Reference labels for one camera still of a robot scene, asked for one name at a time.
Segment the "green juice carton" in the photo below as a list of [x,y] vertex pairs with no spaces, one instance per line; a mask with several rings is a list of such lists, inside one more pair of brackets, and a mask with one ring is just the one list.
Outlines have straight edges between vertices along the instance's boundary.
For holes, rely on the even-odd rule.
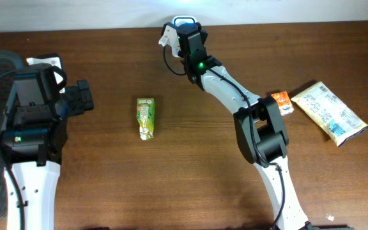
[[144,141],[153,138],[155,128],[155,101],[153,98],[137,99],[137,121],[139,123],[139,135]]

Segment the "orange tissue pack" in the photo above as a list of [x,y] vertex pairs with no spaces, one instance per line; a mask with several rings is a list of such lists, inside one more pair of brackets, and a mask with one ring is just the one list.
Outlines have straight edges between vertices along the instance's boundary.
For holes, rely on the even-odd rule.
[[277,105],[279,106],[280,114],[282,116],[285,116],[285,115],[288,115],[294,112],[293,104],[286,91],[272,93],[271,96],[277,102]]

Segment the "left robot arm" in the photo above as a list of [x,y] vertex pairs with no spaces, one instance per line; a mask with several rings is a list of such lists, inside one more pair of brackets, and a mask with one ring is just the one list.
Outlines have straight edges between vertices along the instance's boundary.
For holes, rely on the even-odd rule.
[[54,228],[68,119],[94,108],[88,81],[66,83],[66,73],[47,63],[13,71],[0,133],[8,229]]

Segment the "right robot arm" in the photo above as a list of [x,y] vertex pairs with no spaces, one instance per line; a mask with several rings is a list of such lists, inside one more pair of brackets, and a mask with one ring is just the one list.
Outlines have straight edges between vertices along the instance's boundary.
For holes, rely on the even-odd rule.
[[272,229],[311,229],[288,168],[288,133],[274,98],[261,98],[238,83],[206,51],[200,23],[176,28],[179,55],[191,83],[217,98],[233,115],[236,140],[245,160],[260,174],[270,198]]

